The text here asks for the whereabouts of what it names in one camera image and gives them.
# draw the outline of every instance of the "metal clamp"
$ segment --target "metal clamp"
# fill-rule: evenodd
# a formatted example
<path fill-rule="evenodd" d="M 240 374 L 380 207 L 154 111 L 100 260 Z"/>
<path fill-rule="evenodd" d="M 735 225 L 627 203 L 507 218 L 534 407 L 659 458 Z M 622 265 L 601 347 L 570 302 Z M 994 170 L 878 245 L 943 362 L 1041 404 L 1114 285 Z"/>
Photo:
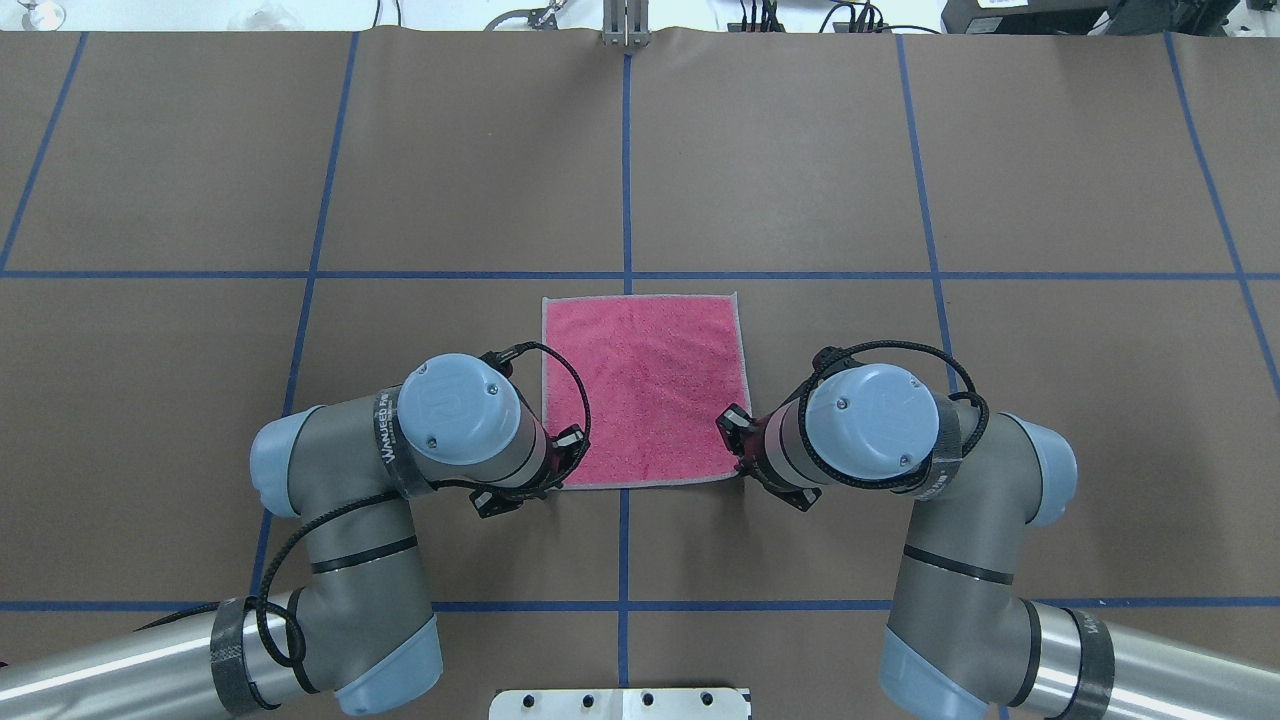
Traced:
<path fill-rule="evenodd" d="M 604 0 L 600 41 L 623 47 L 649 45 L 649 0 Z"/>

